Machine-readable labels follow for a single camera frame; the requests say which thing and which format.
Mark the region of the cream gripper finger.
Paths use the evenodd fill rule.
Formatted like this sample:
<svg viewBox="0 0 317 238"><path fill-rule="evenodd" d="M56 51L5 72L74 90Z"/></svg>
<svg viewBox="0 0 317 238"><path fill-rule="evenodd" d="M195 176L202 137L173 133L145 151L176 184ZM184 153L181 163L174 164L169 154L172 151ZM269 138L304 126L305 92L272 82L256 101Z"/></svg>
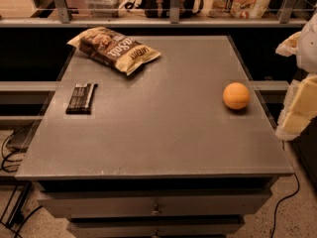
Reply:
<svg viewBox="0 0 317 238"><path fill-rule="evenodd" d="M296 32L285 39L281 44L278 45L275 52L278 55L284 57L290 57L298 53L298 44L301 36L301 32Z"/></svg>
<svg viewBox="0 0 317 238"><path fill-rule="evenodd" d="M309 74L303 80L292 80L283 102L275 135L291 141L298 137L317 116L317 75Z"/></svg>

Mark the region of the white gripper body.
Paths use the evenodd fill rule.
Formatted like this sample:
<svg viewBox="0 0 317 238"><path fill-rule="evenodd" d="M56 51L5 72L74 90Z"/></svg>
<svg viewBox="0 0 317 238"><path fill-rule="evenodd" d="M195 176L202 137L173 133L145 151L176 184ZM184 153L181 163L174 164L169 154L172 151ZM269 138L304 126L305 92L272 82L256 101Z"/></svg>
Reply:
<svg viewBox="0 0 317 238"><path fill-rule="evenodd" d="M297 66L309 73L317 73L317 14L303 27L296 54Z"/></svg>

